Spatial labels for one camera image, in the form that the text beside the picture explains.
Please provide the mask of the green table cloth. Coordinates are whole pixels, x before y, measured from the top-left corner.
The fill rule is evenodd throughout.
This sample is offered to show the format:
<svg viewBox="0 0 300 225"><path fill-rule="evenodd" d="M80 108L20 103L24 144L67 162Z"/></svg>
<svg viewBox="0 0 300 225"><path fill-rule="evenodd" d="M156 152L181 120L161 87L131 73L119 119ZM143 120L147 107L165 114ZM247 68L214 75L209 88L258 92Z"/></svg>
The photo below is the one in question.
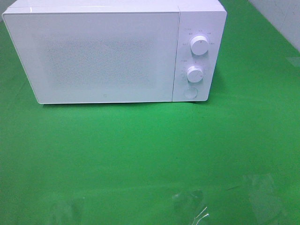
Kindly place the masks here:
<svg viewBox="0 0 300 225"><path fill-rule="evenodd" d="M40 105L0 25L3 225L297 225L300 53L247 0L206 102Z"/></svg>

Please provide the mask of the white round door button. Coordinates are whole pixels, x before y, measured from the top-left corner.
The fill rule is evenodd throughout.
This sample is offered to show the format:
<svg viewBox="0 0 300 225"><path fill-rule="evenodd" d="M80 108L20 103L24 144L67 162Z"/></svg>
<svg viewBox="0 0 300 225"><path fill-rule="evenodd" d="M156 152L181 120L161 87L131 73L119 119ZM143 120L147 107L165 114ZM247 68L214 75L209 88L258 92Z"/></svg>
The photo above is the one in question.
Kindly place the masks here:
<svg viewBox="0 0 300 225"><path fill-rule="evenodd" d="M184 91L184 96L189 99L194 99L197 97L198 90L197 88L190 87Z"/></svg>

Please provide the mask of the white partition board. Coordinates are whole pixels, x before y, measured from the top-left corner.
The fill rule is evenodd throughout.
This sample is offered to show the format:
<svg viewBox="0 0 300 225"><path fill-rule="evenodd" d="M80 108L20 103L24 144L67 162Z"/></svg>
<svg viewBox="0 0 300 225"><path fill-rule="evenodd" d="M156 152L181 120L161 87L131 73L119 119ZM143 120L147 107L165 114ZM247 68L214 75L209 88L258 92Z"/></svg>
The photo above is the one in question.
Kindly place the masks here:
<svg viewBox="0 0 300 225"><path fill-rule="evenodd" d="M297 49L300 49L299 0L251 0L250 3Z"/></svg>

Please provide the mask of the white microwave oven body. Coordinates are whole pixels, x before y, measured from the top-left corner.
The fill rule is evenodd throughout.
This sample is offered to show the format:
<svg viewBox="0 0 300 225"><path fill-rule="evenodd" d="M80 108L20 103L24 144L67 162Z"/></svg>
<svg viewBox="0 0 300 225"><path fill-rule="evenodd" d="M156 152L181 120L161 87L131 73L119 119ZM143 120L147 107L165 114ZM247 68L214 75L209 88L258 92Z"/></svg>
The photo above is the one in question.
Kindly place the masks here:
<svg viewBox="0 0 300 225"><path fill-rule="evenodd" d="M4 14L55 13L178 13L175 72L170 102L208 99L227 16L225 8L219 1L17 0L3 12L2 18L4 21ZM208 51L203 55L194 55L191 52L190 41L198 35L204 35L209 40ZM200 82L191 83L187 80L187 70L191 66L203 69L204 77ZM194 99L184 96L184 91L190 87L198 90L197 97Z"/></svg>

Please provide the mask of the white round knob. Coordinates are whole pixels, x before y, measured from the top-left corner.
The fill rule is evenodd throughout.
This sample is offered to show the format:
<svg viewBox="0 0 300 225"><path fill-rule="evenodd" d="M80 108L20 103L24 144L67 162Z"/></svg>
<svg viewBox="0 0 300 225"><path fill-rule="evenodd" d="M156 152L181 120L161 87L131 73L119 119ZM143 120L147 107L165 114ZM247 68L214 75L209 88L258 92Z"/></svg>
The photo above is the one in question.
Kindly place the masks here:
<svg viewBox="0 0 300 225"><path fill-rule="evenodd" d="M191 52L194 55L203 55L208 51L209 40L204 35L198 35L190 41Z"/></svg>
<svg viewBox="0 0 300 225"><path fill-rule="evenodd" d="M191 66L187 70L187 80L190 83L198 83L204 77L203 69L197 66Z"/></svg>

